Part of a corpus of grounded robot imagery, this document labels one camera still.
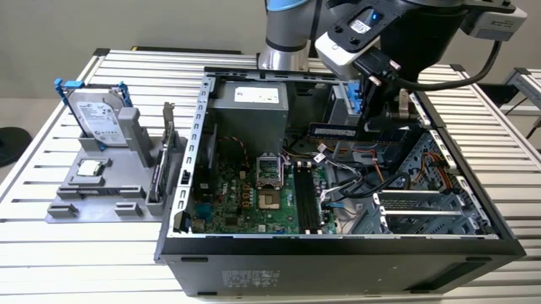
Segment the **blue drive bracket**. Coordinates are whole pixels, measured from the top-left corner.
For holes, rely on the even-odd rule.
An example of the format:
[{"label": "blue drive bracket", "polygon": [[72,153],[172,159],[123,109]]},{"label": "blue drive bracket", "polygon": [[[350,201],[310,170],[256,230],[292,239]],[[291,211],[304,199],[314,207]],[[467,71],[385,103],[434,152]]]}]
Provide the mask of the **blue drive bracket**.
[{"label": "blue drive bracket", "polygon": [[361,114],[362,111],[362,99],[358,97],[361,91],[361,84],[358,82],[347,83],[347,99],[351,104],[354,112]]},{"label": "blue drive bracket", "polygon": [[119,89],[124,97],[124,105],[132,108],[133,107],[132,99],[129,97],[128,86],[124,84],[124,81],[120,81]]},{"label": "blue drive bracket", "polygon": [[81,129],[83,132],[83,136],[88,137],[87,132],[84,132],[84,128],[81,125],[81,122],[79,121],[79,118],[73,112],[73,108],[71,107],[69,101],[68,101],[68,97],[64,94],[64,89],[80,89],[81,87],[84,87],[84,82],[83,81],[67,81],[64,83],[64,86],[61,85],[61,78],[55,79],[53,81],[53,89],[56,90],[56,93],[59,93],[60,98],[61,98],[61,102],[64,103],[64,105],[69,108],[71,113],[73,114],[75,117],[75,121],[77,122],[79,128]]},{"label": "blue drive bracket", "polygon": [[[67,94],[69,95],[69,93],[76,90],[76,89],[83,89],[83,88],[100,88],[104,89],[105,87],[115,89],[113,85],[85,85],[83,81],[76,81],[76,80],[68,80],[65,81],[64,84],[61,84],[63,80],[60,78],[57,78],[53,81],[53,88],[55,91],[59,93],[60,98],[61,98],[61,102],[64,103],[64,105],[69,108],[71,113],[73,114],[75,117],[75,121],[77,122],[79,128],[81,129],[81,133],[83,133],[83,137],[88,137],[87,132],[84,131],[83,128],[83,124],[79,120],[79,117],[75,114],[73,108],[71,106],[71,103],[68,101],[68,97],[65,95],[64,92],[67,92]],[[123,96],[123,105],[132,108],[133,104],[132,104],[132,100],[129,97],[129,91],[128,91],[128,86],[124,84],[123,81],[120,81],[119,85],[117,85],[117,90],[120,90],[121,96]],[[100,150],[103,151],[105,149],[105,145],[100,142],[99,144],[100,146]]]}]

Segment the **floor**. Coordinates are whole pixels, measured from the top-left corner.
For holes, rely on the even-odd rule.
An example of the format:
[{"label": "floor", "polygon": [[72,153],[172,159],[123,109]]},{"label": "floor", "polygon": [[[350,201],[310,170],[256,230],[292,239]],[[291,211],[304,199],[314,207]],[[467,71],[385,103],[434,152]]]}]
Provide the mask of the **floor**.
[{"label": "floor", "polygon": [[[57,104],[57,99],[0,98],[0,128],[19,127],[35,136]],[[0,182],[13,165],[0,168]]]}]

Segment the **power supply label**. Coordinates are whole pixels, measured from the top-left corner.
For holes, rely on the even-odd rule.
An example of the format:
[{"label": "power supply label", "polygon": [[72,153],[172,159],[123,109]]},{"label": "power supply label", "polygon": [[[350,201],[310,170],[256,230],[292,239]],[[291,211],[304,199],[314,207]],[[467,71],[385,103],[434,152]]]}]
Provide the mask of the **power supply label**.
[{"label": "power supply label", "polygon": [[89,103],[87,101],[79,102],[77,107],[93,138],[105,145],[125,144],[112,107],[107,103]]},{"label": "power supply label", "polygon": [[235,102],[238,102],[238,103],[279,103],[278,88],[275,88],[275,87],[238,87],[238,88],[235,88]]}]

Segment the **sticker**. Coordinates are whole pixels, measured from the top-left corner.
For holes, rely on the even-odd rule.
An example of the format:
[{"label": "sticker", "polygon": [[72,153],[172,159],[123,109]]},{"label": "sticker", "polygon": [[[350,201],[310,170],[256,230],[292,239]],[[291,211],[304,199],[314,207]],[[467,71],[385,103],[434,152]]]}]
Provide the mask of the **sticker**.
[{"label": "sticker", "polygon": [[77,107],[93,138],[104,144],[125,144],[112,107],[107,103],[83,101],[77,103]]},{"label": "sticker", "polygon": [[323,152],[326,149],[327,149],[327,146],[325,144],[319,144],[318,151]]},{"label": "sticker", "polygon": [[317,163],[319,163],[322,160],[325,160],[325,154],[323,154],[323,153],[319,153],[319,154],[314,157],[314,160],[315,160]]},{"label": "sticker", "polygon": [[314,134],[317,134],[317,135],[355,136],[357,132],[353,131],[353,130],[315,129]]},{"label": "sticker", "polygon": [[351,30],[359,34],[365,34],[369,30],[371,30],[371,27],[369,27],[361,20],[354,20],[349,27],[351,27]]},{"label": "sticker", "polygon": [[238,87],[238,88],[235,88],[235,102],[238,102],[238,103],[279,103],[278,88],[275,88],[275,87]]},{"label": "sticker", "polygon": [[223,270],[222,280],[226,288],[276,287],[279,270]]}]

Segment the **case label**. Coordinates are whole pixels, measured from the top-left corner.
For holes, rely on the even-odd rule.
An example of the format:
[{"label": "case label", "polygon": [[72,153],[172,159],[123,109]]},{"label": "case label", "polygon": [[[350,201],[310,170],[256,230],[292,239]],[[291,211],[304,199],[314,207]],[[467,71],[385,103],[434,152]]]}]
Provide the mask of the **case label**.
[{"label": "case label", "polygon": [[278,284],[279,270],[223,270],[226,288],[264,288]]},{"label": "case label", "polygon": [[279,103],[278,88],[275,88],[275,87],[238,87],[238,88],[235,88],[235,102],[238,102],[238,103]]}]

